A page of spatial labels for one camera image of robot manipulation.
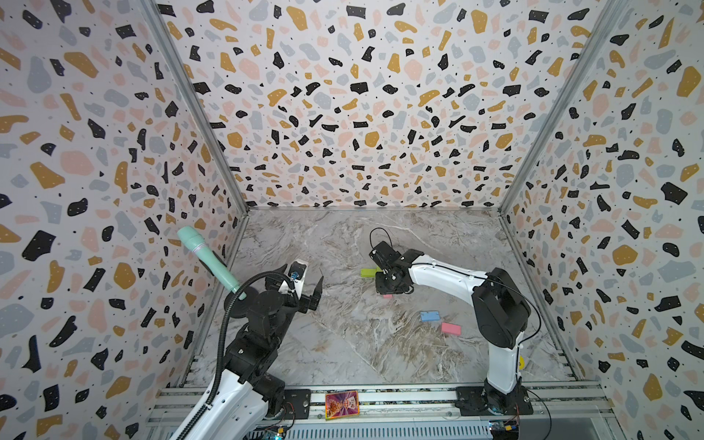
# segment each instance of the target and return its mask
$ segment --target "microphone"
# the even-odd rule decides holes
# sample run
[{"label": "microphone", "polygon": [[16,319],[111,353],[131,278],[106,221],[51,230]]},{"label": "microphone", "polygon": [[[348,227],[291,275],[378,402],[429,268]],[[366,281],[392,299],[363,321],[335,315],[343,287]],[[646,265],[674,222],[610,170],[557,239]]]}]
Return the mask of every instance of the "microphone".
[{"label": "microphone", "polygon": [[[227,270],[213,251],[206,244],[206,240],[202,235],[190,226],[185,226],[179,229],[178,237],[186,248],[195,253],[198,258],[210,268],[210,271],[215,277],[225,286],[227,291],[236,292],[239,289],[239,283],[234,276]],[[240,299],[244,299],[246,294],[242,292]]]}]

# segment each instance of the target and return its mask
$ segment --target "pink block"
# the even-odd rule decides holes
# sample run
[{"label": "pink block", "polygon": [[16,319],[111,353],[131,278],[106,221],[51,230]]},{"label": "pink block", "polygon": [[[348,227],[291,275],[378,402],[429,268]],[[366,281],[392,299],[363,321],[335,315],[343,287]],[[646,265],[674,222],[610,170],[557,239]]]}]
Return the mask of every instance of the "pink block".
[{"label": "pink block", "polygon": [[455,336],[462,336],[462,327],[460,325],[443,322],[441,329],[443,333],[454,334]]}]

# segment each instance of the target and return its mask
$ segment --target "gray marble surface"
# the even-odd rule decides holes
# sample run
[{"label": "gray marble surface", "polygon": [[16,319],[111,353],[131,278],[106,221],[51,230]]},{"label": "gray marble surface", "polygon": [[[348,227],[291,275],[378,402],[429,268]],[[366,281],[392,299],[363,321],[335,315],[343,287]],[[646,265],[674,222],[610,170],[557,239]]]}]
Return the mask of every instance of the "gray marble surface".
[{"label": "gray marble surface", "polygon": [[[373,278],[360,277],[360,269],[375,267],[368,256],[369,233],[377,226],[389,231],[401,253],[413,248],[464,268],[503,268],[530,298],[495,213],[254,210],[234,264],[240,282],[296,257],[310,263],[304,293],[312,293],[325,275],[318,310],[296,315],[269,371],[290,385],[484,381],[489,351],[472,306],[430,287],[384,298]],[[372,240],[376,244],[385,237],[376,231]],[[442,333],[440,322],[420,322],[422,310],[439,311],[444,322],[462,326],[462,335]],[[187,386],[205,386],[213,376],[222,315],[218,304]],[[228,343],[245,321],[230,320]],[[533,312],[530,333],[537,323]],[[524,343],[524,380],[569,380],[569,369],[561,365],[544,328]]]}]

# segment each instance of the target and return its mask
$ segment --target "terrazzo wall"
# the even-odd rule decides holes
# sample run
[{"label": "terrazzo wall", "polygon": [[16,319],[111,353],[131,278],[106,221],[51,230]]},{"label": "terrazzo wall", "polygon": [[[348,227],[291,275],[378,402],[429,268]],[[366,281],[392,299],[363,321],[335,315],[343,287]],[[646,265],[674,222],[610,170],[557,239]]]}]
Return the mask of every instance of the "terrazzo wall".
[{"label": "terrazzo wall", "polygon": [[704,434],[704,3],[637,1],[508,220],[630,439]]},{"label": "terrazzo wall", "polygon": [[0,439],[131,439],[193,349],[230,196],[127,0],[0,2]]},{"label": "terrazzo wall", "polygon": [[250,206],[495,206],[605,1],[164,0]]}]

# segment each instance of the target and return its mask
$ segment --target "trading card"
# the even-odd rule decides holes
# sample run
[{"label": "trading card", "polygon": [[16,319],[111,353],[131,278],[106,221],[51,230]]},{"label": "trading card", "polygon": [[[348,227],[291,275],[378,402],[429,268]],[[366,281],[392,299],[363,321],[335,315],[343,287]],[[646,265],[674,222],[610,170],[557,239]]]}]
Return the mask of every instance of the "trading card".
[{"label": "trading card", "polygon": [[325,394],[325,419],[339,419],[359,415],[359,396],[357,391]]}]

